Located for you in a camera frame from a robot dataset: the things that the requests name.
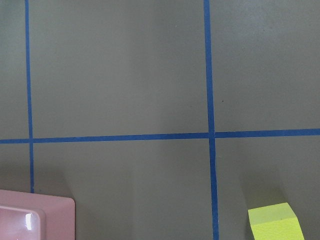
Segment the yellow foam block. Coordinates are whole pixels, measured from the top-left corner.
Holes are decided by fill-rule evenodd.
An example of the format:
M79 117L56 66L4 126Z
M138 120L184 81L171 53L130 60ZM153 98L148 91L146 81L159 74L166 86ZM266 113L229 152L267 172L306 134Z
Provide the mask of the yellow foam block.
M248 210L255 240L303 240L299 220L287 202Z

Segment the pink plastic bin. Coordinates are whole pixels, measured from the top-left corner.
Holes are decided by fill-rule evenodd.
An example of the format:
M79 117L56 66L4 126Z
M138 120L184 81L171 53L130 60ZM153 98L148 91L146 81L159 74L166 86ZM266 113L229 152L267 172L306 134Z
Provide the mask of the pink plastic bin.
M74 240L76 204L72 198L0 191L2 240Z

